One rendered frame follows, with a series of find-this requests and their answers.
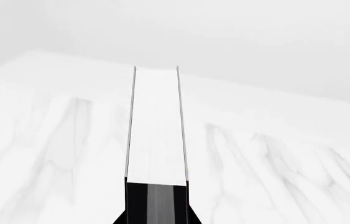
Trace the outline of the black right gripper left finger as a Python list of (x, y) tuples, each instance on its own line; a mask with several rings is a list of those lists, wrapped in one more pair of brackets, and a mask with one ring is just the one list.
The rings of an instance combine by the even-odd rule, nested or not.
[(127, 224), (127, 213), (126, 209), (117, 217), (113, 224)]

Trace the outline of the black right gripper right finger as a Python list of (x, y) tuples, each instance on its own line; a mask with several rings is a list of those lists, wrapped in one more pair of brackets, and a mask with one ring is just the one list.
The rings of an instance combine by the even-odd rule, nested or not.
[(202, 224), (190, 205), (188, 205), (188, 224)]

